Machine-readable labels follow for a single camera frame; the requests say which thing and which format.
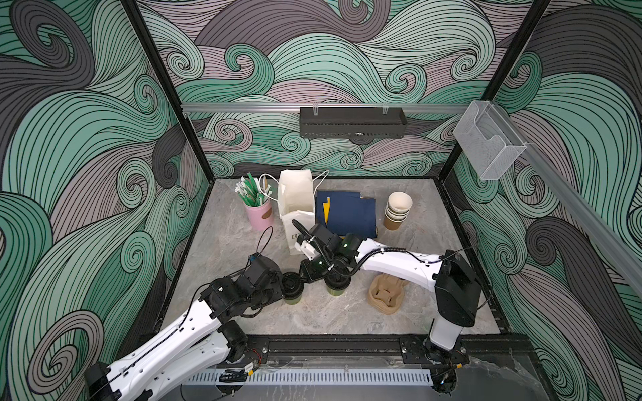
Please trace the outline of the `green paper coffee cup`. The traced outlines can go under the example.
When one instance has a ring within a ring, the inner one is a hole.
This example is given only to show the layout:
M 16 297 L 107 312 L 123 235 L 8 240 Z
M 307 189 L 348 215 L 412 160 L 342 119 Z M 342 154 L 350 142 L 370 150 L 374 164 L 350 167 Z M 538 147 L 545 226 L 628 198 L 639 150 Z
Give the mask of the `green paper coffee cup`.
M 333 297 L 341 296 L 348 287 L 349 286 L 334 286 L 329 284 L 326 285 L 328 293 Z

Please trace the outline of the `brown pulp cup carrier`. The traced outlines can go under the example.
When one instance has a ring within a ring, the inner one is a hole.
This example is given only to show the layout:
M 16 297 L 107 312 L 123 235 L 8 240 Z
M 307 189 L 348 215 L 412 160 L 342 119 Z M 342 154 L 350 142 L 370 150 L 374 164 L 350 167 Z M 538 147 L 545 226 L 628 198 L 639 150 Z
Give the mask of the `brown pulp cup carrier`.
M 405 299 L 405 287 L 408 281 L 389 274 L 380 274 L 374 278 L 367 292 L 367 302 L 371 307 L 384 315 L 399 311 Z

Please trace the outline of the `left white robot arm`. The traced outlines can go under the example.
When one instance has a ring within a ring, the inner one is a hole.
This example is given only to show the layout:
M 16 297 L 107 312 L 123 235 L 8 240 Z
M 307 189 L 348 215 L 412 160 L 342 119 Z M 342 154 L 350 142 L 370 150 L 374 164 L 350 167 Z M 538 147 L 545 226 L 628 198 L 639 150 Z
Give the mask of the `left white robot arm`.
M 247 349 L 237 318 L 251 318 L 281 300 L 283 274 L 259 253 L 246 267 L 199 287 L 190 307 L 135 351 L 85 371 L 90 400 L 158 400 L 192 375 Z

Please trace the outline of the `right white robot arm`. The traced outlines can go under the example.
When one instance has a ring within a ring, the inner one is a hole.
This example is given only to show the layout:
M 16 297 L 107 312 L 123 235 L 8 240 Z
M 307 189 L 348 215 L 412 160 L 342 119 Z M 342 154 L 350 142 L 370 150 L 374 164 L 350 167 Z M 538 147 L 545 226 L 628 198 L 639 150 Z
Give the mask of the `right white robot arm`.
M 372 271 L 423 287 L 434 293 L 438 310 L 429 340 L 444 351 L 456 347 L 463 329 L 475 326 L 482 283 L 460 251 L 423 254 L 352 233 L 341 237 L 319 224 L 307 229 L 294 220 L 293 225 L 299 231 L 295 250 L 305 255 L 299 269 L 302 282 L 323 279 L 341 292 L 356 273 Z

